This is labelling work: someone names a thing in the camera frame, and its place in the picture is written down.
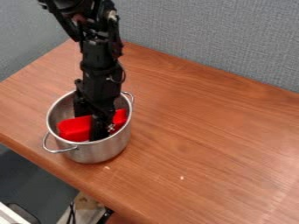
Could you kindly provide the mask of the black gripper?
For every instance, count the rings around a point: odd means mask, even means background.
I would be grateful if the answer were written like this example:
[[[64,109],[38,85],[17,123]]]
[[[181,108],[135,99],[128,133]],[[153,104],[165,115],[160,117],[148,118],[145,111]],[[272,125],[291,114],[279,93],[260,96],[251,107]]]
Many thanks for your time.
[[[73,113],[76,117],[91,115],[91,141],[107,138],[113,129],[115,99],[120,96],[123,72],[116,65],[104,70],[84,71],[83,79],[74,80]]]

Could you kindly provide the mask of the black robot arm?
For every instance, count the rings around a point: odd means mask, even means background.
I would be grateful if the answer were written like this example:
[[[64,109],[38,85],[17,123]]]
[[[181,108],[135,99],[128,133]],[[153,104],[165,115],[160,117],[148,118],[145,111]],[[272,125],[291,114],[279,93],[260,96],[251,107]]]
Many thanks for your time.
[[[91,141],[108,137],[125,72],[119,63],[123,42],[112,0],[36,0],[79,43],[83,76],[74,80],[73,110],[91,117]]]

